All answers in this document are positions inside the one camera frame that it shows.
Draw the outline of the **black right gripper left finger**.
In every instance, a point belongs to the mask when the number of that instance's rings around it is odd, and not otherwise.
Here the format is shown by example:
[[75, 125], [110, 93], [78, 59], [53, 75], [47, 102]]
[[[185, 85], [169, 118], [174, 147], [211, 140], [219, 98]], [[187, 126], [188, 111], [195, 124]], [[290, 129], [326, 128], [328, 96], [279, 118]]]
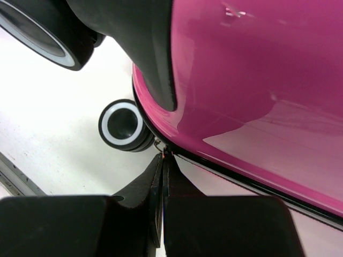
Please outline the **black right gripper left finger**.
[[1, 256], [155, 256], [161, 245], [157, 154], [114, 195], [1, 200]]

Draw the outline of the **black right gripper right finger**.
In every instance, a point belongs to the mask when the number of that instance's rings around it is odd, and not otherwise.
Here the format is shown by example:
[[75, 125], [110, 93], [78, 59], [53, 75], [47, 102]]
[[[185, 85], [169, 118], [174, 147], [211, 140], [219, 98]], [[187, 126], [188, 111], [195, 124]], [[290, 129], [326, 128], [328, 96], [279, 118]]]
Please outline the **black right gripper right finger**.
[[207, 196], [163, 152], [167, 256], [304, 256], [287, 206], [272, 196]]

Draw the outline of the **pink hard-shell suitcase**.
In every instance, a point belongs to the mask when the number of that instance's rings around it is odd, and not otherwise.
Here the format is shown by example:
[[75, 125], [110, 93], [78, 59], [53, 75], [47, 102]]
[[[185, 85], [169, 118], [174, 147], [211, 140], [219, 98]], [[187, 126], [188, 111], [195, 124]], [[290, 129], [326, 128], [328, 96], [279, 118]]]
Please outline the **pink hard-shell suitcase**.
[[1, 27], [81, 70], [113, 38], [135, 99], [109, 146], [175, 154], [342, 229], [342, 1], [1, 1]]

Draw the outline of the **aluminium front rail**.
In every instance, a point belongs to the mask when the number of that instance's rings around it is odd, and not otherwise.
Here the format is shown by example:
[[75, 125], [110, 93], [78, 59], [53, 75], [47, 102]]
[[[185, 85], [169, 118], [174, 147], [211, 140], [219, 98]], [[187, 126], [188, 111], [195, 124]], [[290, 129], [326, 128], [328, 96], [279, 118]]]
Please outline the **aluminium front rail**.
[[14, 196], [46, 196], [27, 175], [1, 153], [1, 183]]

